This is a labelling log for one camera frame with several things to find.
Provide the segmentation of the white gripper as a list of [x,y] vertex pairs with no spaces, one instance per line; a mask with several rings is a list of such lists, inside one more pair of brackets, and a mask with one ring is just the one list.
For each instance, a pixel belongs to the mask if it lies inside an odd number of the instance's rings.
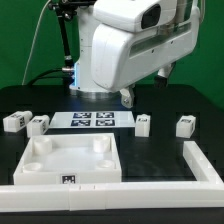
[[198,13],[192,13],[188,21],[168,36],[159,35],[157,28],[129,33],[100,24],[93,36],[92,79],[108,91],[120,90],[121,104],[132,108],[134,91],[129,85],[160,69],[154,86],[165,88],[176,65],[173,62],[196,46],[198,30]]

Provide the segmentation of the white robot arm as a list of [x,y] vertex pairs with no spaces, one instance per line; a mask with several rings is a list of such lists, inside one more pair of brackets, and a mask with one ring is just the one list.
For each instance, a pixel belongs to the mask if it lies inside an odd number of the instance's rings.
[[133,106],[135,84],[155,74],[163,88],[176,62],[197,43],[205,0],[95,0],[78,10],[80,56],[71,93],[121,96]]

